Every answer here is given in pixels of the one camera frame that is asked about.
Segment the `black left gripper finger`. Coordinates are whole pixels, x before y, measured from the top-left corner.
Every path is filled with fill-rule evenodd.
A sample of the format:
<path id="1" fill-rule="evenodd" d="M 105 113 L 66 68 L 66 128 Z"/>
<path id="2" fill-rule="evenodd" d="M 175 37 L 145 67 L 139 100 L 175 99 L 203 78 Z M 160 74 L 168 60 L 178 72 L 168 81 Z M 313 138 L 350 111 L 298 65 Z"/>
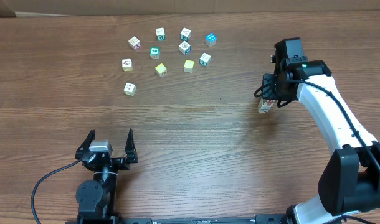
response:
<path id="1" fill-rule="evenodd" d="M 130 129 L 125 146 L 126 159 L 128 163 L 137 163 L 138 162 L 138 154 L 136 151 L 134 138 L 133 138 L 133 130 Z"/>
<path id="2" fill-rule="evenodd" d="M 84 140 L 84 142 L 79 146 L 79 148 L 76 150 L 75 158 L 81 159 L 86 152 L 89 151 L 89 147 L 92 143 L 92 141 L 95 139 L 95 130 L 91 130 Z"/>

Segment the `wooden block red side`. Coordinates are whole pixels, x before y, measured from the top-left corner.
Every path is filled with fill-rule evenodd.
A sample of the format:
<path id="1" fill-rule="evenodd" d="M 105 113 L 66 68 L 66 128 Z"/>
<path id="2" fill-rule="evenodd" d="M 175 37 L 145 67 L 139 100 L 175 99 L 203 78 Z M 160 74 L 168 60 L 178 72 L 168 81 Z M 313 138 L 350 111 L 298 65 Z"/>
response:
<path id="1" fill-rule="evenodd" d="M 264 99 L 264 104 L 274 104 L 276 103 L 277 101 L 276 100 L 268 100 L 268 99 Z"/>

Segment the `plain wooden block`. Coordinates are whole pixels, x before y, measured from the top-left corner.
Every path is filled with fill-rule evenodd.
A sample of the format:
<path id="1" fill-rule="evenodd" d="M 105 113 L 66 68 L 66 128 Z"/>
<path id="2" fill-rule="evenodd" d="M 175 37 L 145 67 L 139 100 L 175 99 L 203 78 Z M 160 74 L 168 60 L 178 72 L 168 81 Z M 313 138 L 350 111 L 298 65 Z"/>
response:
<path id="1" fill-rule="evenodd" d="M 258 109 L 259 113 L 267 113 L 270 110 L 269 106 L 262 106 Z"/>

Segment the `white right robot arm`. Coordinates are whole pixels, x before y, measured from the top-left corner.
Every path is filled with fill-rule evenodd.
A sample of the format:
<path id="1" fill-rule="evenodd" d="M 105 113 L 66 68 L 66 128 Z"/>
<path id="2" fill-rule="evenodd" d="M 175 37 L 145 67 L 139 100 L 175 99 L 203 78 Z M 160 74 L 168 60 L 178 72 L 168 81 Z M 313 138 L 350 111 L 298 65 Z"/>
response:
<path id="1" fill-rule="evenodd" d="M 274 223 L 342 223 L 359 212 L 380 208 L 380 142 L 357 120 L 341 97 L 331 70 L 322 60 L 308 60 L 300 38 L 274 45 L 272 74 L 254 92 L 258 111 L 266 113 L 299 101 L 321 131 L 330 160 L 318 182 L 318 194 L 292 205 Z"/>

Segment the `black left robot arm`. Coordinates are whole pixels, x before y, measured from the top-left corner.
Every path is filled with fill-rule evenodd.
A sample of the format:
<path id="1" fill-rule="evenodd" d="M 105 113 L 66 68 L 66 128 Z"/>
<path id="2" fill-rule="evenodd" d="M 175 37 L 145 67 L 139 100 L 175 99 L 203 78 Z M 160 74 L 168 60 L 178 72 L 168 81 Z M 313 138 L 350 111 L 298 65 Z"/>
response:
<path id="1" fill-rule="evenodd" d="M 91 130 L 75 153 L 75 158 L 93 172 L 93 179 L 82 182 L 76 191 L 78 202 L 77 223 L 123 223 L 123 218 L 115 211 L 116 189 L 119 171 L 129 170 L 138 162 L 129 130 L 123 157 L 112 157 L 109 140 L 96 141 Z"/>

